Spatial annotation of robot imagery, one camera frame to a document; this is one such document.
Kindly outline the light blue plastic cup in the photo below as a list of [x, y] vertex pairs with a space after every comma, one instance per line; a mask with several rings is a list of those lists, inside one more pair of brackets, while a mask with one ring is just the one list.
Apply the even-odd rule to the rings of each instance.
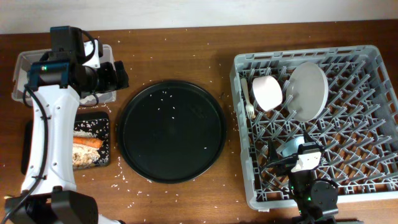
[[292, 154], [298, 152], [299, 145], [304, 144], [305, 140], [303, 136], [299, 136], [293, 138], [292, 140], [281, 144], [277, 149], [277, 153], [279, 153], [282, 157], [288, 157]]

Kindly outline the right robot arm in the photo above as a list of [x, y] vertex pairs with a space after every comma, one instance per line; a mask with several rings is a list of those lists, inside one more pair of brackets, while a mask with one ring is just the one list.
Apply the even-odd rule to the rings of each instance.
[[312, 175], [320, 165], [324, 146], [304, 132], [302, 136], [282, 144], [280, 156], [273, 141], [268, 141], [267, 148], [267, 162], [262, 170], [275, 169], [276, 176], [289, 178], [287, 194], [297, 204], [300, 214], [292, 222], [336, 224], [338, 184]]

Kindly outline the white bowl with rice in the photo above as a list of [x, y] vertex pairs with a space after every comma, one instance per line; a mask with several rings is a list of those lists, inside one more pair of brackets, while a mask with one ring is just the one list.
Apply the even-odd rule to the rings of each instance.
[[264, 111], [270, 111], [282, 103], [282, 89], [278, 81], [268, 75], [257, 77], [252, 82], [254, 97]]

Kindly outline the orange carrot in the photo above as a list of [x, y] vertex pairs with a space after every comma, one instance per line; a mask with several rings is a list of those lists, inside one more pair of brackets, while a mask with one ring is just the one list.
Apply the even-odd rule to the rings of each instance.
[[82, 144], [94, 148], [100, 148], [103, 145], [103, 141], [96, 138], [74, 137], [73, 142], [75, 144]]

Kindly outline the white plastic fork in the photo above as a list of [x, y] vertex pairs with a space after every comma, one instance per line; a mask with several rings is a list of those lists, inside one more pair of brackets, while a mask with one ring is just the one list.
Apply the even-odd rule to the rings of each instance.
[[252, 103], [250, 102], [250, 99], [249, 99], [247, 80], [245, 78], [242, 78], [242, 79], [240, 79], [240, 82], [241, 82], [241, 88], [243, 91], [244, 99], [246, 100], [246, 106], [245, 106], [246, 113], [249, 118], [254, 119], [256, 117], [256, 115], [254, 114], [254, 106], [252, 105]]

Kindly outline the grey plate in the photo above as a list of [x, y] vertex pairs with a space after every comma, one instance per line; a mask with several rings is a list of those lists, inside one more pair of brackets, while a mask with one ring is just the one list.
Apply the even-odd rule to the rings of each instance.
[[296, 111], [294, 119], [307, 122], [320, 115], [328, 99], [328, 82], [325, 72], [315, 63], [305, 62], [293, 71], [289, 78], [286, 97], [289, 113]]

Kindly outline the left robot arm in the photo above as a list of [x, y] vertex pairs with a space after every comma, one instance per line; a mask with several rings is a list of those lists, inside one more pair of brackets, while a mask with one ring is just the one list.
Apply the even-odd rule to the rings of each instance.
[[73, 128], [80, 100], [127, 88], [120, 61], [91, 63], [103, 55], [98, 39], [77, 27], [50, 30], [51, 50], [34, 62], [24, 87], [34, 110], [30, 157], [21, 194], [5, 203], [5, 222], [108, 223], [93, 197], [76, 190]]

